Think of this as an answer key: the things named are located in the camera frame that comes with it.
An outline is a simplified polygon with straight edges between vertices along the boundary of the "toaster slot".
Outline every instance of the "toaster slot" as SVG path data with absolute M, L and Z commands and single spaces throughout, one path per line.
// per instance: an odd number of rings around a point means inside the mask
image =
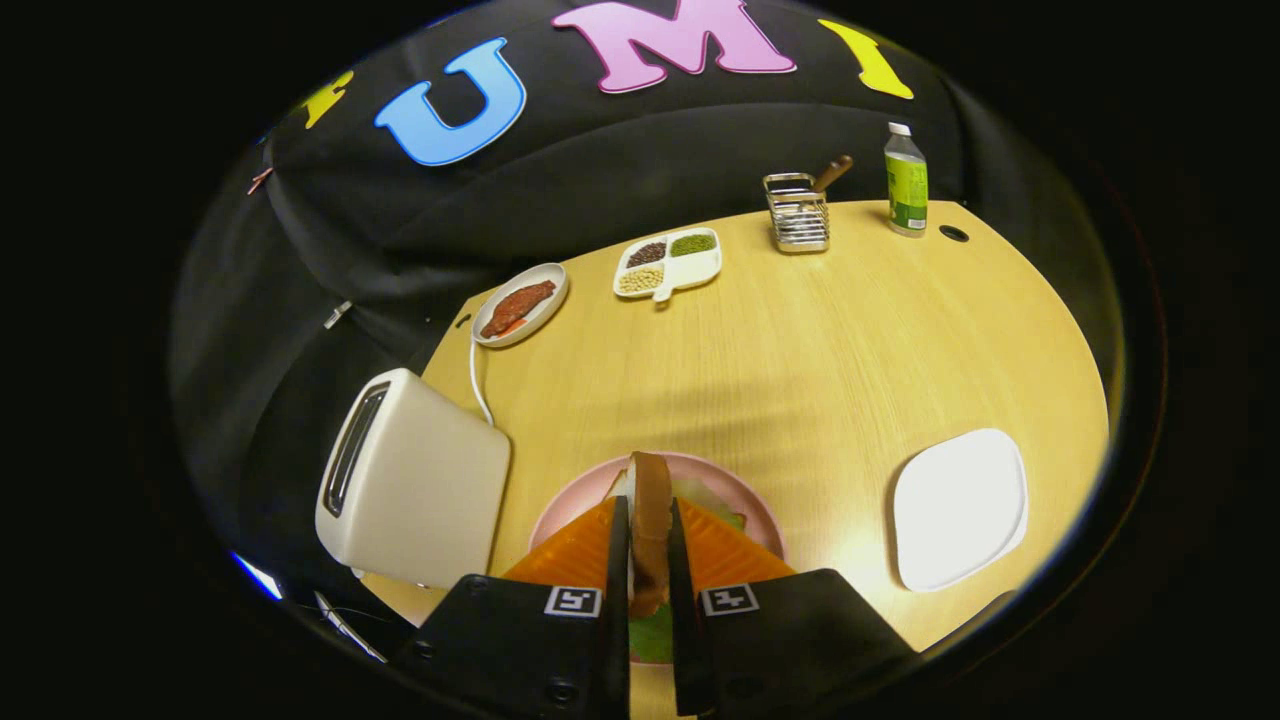
M 342 515 L 342 503 L 347 497 L 347 486 L 351 483 L 351 474 L 356 469 L 356 460 L 360 459 L 360 450 L 365 446 L 369 429 L 374 424 L 374 418 L 387 397 L 387 391 L 392 383 L 379 383 L 369 388 L 360 398 L 360 405 L 351 421 L 343 429 L 342 441 L 338 446 L 338 456 L 329 468 L 329 477 L 325 478 L 324 507 L 330 515 Z

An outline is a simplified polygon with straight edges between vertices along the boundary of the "yellow letter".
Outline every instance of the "yellow letter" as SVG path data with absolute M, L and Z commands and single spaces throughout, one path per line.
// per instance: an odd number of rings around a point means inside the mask
M 902 81 L 897 79 L 897 74 L 893 73 L 893 68 L 888 67 L 888 60 L 884 59 L 884 55 L 881 55 L 874 40 L 840 23 L 833 23 L 831 20 L 818 22 L 822 27 L 838 35 L 840 38 L 849 45 L 849 49 L 854 51 L 854 58 L 856 58 L 858 64 L 863 67 L 861 74 L 858 76 L 859 79 L 863 81 L 863 85 L 872 90 L 897 95 L 899 97 L 905 97 L 908 100 L 915 97 L 911 88 L 906 87 L 902 85 Z
M 321 87 L 315 95 L 302 102 L 307 108 L 307 129 L 311 129 L 311 126 L 316 124 L 316 120 L 324 117 L 329 111 L 329 108 L 333 108 L 338 104 L 338 100 L 342 100 L 342 96 L 347 92 L 344 86 L 355 76 L 355 70 L 342 73 L 342 77 Z

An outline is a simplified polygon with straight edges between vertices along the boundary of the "green label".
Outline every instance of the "green label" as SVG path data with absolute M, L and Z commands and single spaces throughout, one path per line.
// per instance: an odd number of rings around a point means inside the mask
M 884 156 L 888 169 L 888 211 L 893 224 L 924 229 L 929 209 L 929 176 L 924 163 Z

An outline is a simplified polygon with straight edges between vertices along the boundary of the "wooden handle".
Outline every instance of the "wooden handle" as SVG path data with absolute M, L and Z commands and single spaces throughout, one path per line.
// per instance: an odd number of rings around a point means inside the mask
M 841 155 L 827 165 L 827 169 L 818 176 L 818 182 L 813 183 L 814 192 L 822 192 L 827 190 L 827 186 L 836 182 L 836 178 L 845 174 L 845 170 L 854 165 L 854 159 L 849 155 Z

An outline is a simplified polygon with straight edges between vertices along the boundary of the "pink letter m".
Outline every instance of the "pink letter m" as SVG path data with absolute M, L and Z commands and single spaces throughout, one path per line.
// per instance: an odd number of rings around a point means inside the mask
M 673 19 L 623 5 L 598 3 L 552 19 L 573 27 L 604 63 L 604 92 L 630 92 L 666 79 L 667 70 L 645 63 L 632 44 L 643 45 L 686 73 L 707 67 L 707 36 L 719 44 L 716 64 L 732 73 L 790 73 L 796 64 L 780 54 L 755 27 L 741 0 L 680 0 Z

